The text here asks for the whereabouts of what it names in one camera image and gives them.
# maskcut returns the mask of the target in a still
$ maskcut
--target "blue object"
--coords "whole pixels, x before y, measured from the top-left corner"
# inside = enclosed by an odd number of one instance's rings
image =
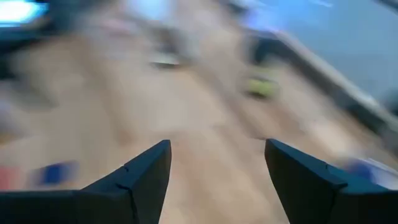
[[[128,1],[131,13],[138,14],[145,20],[170,22],[173,11],[171,0]]]
[[[351,174],[357,175],[359,177],[365,178],[371,182],[373,182],[374,177],[371,172],[371,168],[361,161],[353,162],[348,168],[347,171]]]
[[[57,185],[72,178],[74,163],[63,162],[41,168],[39,185]]]

